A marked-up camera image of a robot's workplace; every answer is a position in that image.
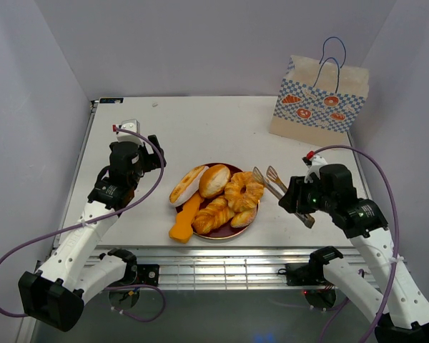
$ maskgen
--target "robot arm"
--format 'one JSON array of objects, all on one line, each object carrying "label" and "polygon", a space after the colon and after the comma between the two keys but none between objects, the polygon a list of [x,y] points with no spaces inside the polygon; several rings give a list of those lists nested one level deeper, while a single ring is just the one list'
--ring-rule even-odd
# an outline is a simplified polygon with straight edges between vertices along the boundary
[{"label": "robot arm", "polygon": [[[289,213],[328,213],[363,256],[384,292],[393,262],[393,240],[382,212],[372,200],[357,197],[346,166],[327,164],[322,157],[311,154],[303,160],[309,167],[307,175],[291,177],[288,192],[279,205]],[[429,342],[429,302],[403,261],[394,262],[397,262],[397,270],[388,298],[389,313],[384,311],[375,330],[377,339],[379,342]],[[348,267],[342,258],[320,260],[320,264],[321,277],[341,288],[371,320],[380,305],[378,299],[381,301],[383,296],[368,290],[372,287],[361,282],[353,274],[355,271],[342,272],[341,269]]]},{"label": "robot arm", "polygon": [[[139,123],[134,119],[120,127],[139,133]],[[120,214],[91,224],[85,221],[125,208],[144,173],[161,167],[158,156],[149,154],[136,136],[118,131],[116,135],[117,141],[110,144],[109,166],[100,171],[78,219],[82,227],[70,232],[34,274],[25,272],[18,283],[24,312],[64,332],[77,323],[84,305],[106,286],[117,281],[130,284],[136,277],[137,258],[126,250],[113,249],[100,263],[83,270]],[[156,136],[148,139],[163,156]]]}]

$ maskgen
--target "tongs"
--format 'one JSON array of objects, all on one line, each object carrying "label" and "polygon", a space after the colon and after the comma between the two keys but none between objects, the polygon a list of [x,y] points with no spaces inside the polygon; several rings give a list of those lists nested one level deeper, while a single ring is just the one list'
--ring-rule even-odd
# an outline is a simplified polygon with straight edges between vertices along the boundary
[{"label": "tongs", "polygon": [[[283,195],[287,192],[287,187],[281,179],[278,177],[278,173],[272,166],[269,166],[267,168],[267,177],[264,177],[260,170],[255,166],[252,170],[252,175],[255,178],[255,180],[265,186],[275,197],[280,200],[283,198]],[[272,180],[273,183],[278,185],[278,187],[284,192],[284,194],[281,194],[280,191],[278,191],[276,188],[273,187],[273,185],[270,183],[270,180]],[[313,227],[313,224],[315,223],[315,218],[310,216],[309,214],[300,214],[300,213],[294,213],[294,215],[308,228],[311,229]]]}]

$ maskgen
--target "pastry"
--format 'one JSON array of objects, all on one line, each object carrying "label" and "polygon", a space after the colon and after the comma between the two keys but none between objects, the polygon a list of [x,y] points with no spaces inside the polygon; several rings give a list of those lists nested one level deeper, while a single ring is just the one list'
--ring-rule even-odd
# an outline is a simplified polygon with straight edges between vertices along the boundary
[{"label": "pastry", "polygon": [[222,193],[230,180],[230,170],[224,164],[211,166],[200,178],[199,193],[211,199]]},{"label": "pastry", "polygon": [[169,231],[171,239],[181,243],[189,241],[193,233],[191,224],[203,201],[204,199],[200,196],[199,192],[195,192],[191,199],[184,203],[183,210],[177,214],[176,224]]},{"label": "pastry", "polygon": [[254,180],[252,172],[236,173],[226,185],[224,196],[235,212],[253,209],[264,194],[264,186]]},{"label": "pastry", "polygon": [[255,220],[256,214],[257,214],[256,207],[254,207],[253,209],[248,209],[247,211],[237,213],[232,218],[232,221],[230,222],[230,226],[235,229],[238,229],[240,227],[246,227],[250,225],[253,220]]},{"label": "pastry", "polygon": [[192,226],[198,234],[208,234],[227,223],[234,215],[227,206],[227,200],[221,195],[197,212]]},{"label": "pastry", "polygon": [[200,178],[207,169],[207,166],[196,166],[187,173],[170,194],[170,204],[178,207],[189,200],[199,189]]}]

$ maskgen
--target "plate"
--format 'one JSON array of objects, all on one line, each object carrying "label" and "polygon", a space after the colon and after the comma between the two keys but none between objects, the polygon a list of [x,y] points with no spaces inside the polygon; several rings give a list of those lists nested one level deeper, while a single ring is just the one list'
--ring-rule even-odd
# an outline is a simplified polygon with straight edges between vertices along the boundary
[{"label": "plate", "polygon": [[[205,164],[205,166],[210,167],[210,166],[214,166],[215,164],[224,164],[227,168],[229,168],[230,173],[232,175],[235,173],[243,172],[240,168],[237,168],[236,166],[232,166],[231,164],[227,164],[227,163],[207,163],[207,164]],[[205,207],[207,207],[208,204],[213,199],[205,199],[200,204],[200,209],[204,209]],[[177,212],[181,212],[182,210],[183,210],[183,206],[177,207]],[[195,235],[197,235],[201,238],[205,238],[205,239],[229,239],[229,238],[232,238],[232,237],[235,237],[235,236],[241,234],[244,230],[246,230],[252,224],[251,223],[250,225],[247,225],[246,227],[234,228],[234,227],[230,226],[230,222],[231,222],[231,220],[229,220],[226,224],[222,225],[218,229],[212,230],[208,234],[198,234],[194,228],[192,228],[192,231],[194,232]]]}]

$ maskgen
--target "blue bag handle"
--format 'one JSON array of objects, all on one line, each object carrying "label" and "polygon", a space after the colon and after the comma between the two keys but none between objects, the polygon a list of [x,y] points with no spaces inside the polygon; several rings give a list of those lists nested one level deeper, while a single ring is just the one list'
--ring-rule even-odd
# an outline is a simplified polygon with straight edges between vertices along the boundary
[{"label": "blue bag handle", "polygon": [[331,39],[337,39],[342,44],[342,46],[343,46],[343,51],[345,52],[345,56],[343,57],[343,63],[340,66],[340,68],[342,68],[345,65],[345,61],[346,61],[346,48],[345,48],[345,45],[343,44],[343,41],[340,38],[338,38],[337,36],[331,36],[328,39],[326,39],[324,41],[324,43],[322,43],[322,56],[321,56],[320,64],[322,62],[322,59],[324,59],[324,48],[326,47],[326,43],[327,43],[327,41],[329,41]]},{"label": "blue bag handle", "polygon": [[322,68],[324,67],[325,63],[326,63],[327,61],[329,61],[330,59],[333,59],[333,60],[334,60],[334,62],[335,62],[335,64],[337,64],[337,86],[335,87],[335,93],[337,93],[337,91],[338,91],[338,84],[340,83],[340,68],[341,68],[341,66],[339,66],[339,65],[338,65],[337,60],[336,60],[335,58],[333,58],[333,57],[328,57],[328,58],[326,58],[326,60],[324,60],[324,62],[321,64],[320,70],[319,70],[319,72],[317,73],[316,81],[315,81],[315,83],[313,84],[313,87],[314,87],[314,86],[316,86],[317,80],[320,78],[321,70],[322,70]]}]

